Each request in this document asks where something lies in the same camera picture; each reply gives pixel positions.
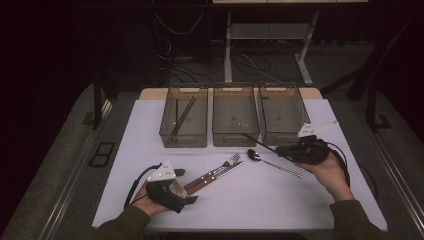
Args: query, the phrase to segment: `steak knife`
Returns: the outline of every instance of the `steak knife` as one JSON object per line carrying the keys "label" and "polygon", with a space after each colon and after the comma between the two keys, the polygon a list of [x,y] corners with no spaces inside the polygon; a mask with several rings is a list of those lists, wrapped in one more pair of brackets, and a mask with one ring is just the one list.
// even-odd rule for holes
{"label": "steak knife", "polygon": [[193,193],[197,192],[198,190],[202,189],[203,187],[207,186],[208,184],[212,183],[216,179],[224,176],[225,174],[233,171],[234,169],[238,168],[244,163],[244,161],[234,163],[234,165],[226,167],[222,170],[219,170],[217,172],[208,172],[207,174],[199,177],[198,179],[194,180],[193,182],[187,184],[184,186],[185,190],[187,191],[188,195],[192,195]]}

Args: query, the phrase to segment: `dark background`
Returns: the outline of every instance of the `dark background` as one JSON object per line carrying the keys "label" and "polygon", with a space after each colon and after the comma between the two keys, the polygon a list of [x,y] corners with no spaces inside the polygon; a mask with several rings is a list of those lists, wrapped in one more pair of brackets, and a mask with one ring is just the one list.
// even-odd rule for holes
{"label": "dark background", "polygon": [[[203,0],[187,3],[204,4]],[[324,41],[387,42],[418,9],[420,1],[370,1],[364,8],[326,9],[314,34]],[[160,36],[208,61],[210,39],[223,39],[225,14],[208,12],[201,27],[174,36],[154,25],[151,12],[83,10],[72,1],[0,2],[2,232],[31,183],[74,102],[96,74],[110,98],[163,80],[156,57]],[[298,11],[308,16],[310,9]],[[162,13],[173,27],[191,25],[198,13]],[[239,14],[240,20],[249,21]],[[274,21],[272,15],[267,21]],[[380,90],[424,140],[424,14],[408,26],[384,61]]]}

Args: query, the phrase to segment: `clear plastic bin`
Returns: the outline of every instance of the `clear plastic bin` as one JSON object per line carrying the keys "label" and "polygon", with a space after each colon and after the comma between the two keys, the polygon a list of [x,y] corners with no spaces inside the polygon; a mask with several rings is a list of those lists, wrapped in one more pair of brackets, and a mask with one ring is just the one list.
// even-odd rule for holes
{"label": "clear plastic bin", "polygon": [[215,147],[254,147],[242,134],[258,139],[259,121],[252,83],[213,85],[213,145]]}
{"label": "clear plastic bin", "polygon": [[297,133],[310,123],[296,83],[259,83],[259,121],[262,142],[269,146],[289,146]]}
{"label": "clear plastic bin", "polygon": [[165,148],[207,146],[209,84],[169,86],[159,135]]}

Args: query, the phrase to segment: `white table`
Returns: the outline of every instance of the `white table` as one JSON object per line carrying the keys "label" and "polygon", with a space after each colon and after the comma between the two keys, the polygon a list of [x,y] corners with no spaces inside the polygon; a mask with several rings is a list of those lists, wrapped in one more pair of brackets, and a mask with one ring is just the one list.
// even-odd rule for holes
{"label": "white table", "polygon": [[[170,160],[174,168],[186,170],[185,175],[178,180],[181,184],[187,184],[239,152],[240,161],[245,161],[245,164],[198,191],[195,194],[199,196],[196,203],[185,206],[180,214],[165,212],[155,216],[146,231],[296,232],[333,228],[329,208],[333,200],[312,174],[259,145],[254,149],[263,159],[301,173],[303,177],[299,179],[265,163],[249,160],[246,155],[248,148],[213,147],[211,100],[208,146],[197,149],[166,149],[159,136],[165,100],[152,97],[144,99],[153,100],[138,100],[134,105],[93,227],[116,218],[122,212],[133,181],[147,167]],[[312,123],[336,120],[327,100],[304,101]],[[355,197],[362,203],[370,221],[380,229],[387,230],[387,223],[340,127],[333,127],[318,134],[318,137],[343,150]]]}

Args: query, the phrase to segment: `spoon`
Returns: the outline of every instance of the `spoon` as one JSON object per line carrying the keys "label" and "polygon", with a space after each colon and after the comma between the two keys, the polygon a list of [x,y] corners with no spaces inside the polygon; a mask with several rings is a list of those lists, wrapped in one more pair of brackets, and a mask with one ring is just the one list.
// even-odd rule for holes
{"label": "spoon", "polygon": [[273,166],[273,167],[275,167],[275,168],[278,168],[278,169],[280,169],[281,171],[284,171],[284,172],[286,172],[286,173],[289,173],[289,174],[291,174],[291,175],[294,175],[294,176],[296,176],[296,177],[298,177],[298,178],[301,178],[301,177],[302,177],[302,175],[300,175],[299,173],[295,173],[295,172],[293,172],[293,171],[287,170],[287,169],[285,169],[285,168],[282,168],[282,167],[280,167],[280,166],[277,166],[277,165],[275,165],[275,164],[272,164],[272,163],[270,163],[270,162],[268,162],[268,161],[265,161],[265,160],[261,159],[261,157],[259,156],[259,154],[258,154],[257,152],[255,152],[255,150],[253,150],[253,149],[249,149],[249,150],[247,150],[247,156],[248,156],[250,159],[252,159],[253,161],[255,161],[255,162],[260,162],[260,161],[262,161],[262,162],[264,162],[264,163],[266,163],[266,164],[268,164],[268,165],[270,165],[270,166]]}

